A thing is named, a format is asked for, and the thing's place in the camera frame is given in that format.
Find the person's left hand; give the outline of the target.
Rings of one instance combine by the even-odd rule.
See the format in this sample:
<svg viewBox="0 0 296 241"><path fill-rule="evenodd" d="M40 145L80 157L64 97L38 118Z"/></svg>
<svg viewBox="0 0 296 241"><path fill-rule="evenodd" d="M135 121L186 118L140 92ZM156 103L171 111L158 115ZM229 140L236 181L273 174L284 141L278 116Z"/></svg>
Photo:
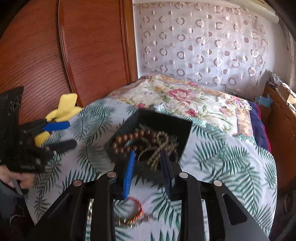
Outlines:
<svg viewBox="0 0 296 241"><path fill-rule="evenodd" d="M4 184L14 188L13 179L20 182L21 189L30 189L33 186L35 175L32 173L11 172L5 165L0 166L0 179Z"/></svg>

